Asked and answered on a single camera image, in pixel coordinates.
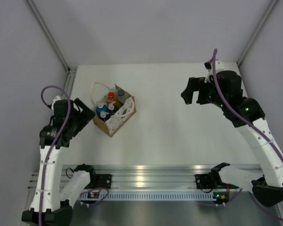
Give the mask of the jute canvas bag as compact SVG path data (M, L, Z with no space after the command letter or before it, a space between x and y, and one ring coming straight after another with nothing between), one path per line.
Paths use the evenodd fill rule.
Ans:
M102 85L108 89L108 92L98 101L93 99L95 85ZM109 137L113 137L136 113L134 96L117 85L110 88L103 83L94 82L91 85L90 99L96 113L93 122Z

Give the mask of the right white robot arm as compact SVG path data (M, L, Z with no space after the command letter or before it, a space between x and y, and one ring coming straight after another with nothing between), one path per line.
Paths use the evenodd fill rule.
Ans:
M262 172L251 173L223 162L206 176L197 176L197 187L210 189L233 185L252 193L263 206L274 206L283 201L283 154L269 130L265 114L255 99L243 95L242 80L236 72L221 71L216 78L218 84L214 83L212 75L189 78L181 97L189 105L193 93L198 92L198 104L219 107L246 140Z

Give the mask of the clear bottle black cap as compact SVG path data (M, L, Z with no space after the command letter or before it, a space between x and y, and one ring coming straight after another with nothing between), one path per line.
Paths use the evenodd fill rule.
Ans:
M115 96L121 104L125 104L126 100L130 97L130 95L124 91L123 89L117 89L115 91Z

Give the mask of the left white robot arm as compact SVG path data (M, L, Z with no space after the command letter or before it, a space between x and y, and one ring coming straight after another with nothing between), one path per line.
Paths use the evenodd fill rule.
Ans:
M97 183L94 167L78 165L67 185L60 189L63 159L70 140L92 119L95 112L80 99L56 99L50 107L53 115L40 132L40 169L33 201L21 220L33 226L68 226L73 207L85 188Z

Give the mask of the yellow bottle red cap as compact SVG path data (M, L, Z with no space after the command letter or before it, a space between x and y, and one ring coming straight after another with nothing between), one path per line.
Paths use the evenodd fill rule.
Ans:
M118 108L118 109L122 106L121 102L117 99L114 92L108 93L108 98L107 98L106 103L107 103L107 105L113 103L113 106Z

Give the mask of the large orange blue pump bottle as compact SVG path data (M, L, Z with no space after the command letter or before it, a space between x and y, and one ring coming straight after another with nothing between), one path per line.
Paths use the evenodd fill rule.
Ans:
M97 106L96 106L96 113L98 116L100 116L101 112L107 112L108 111L108 107L106 106L105 103L103 102L98 102Z

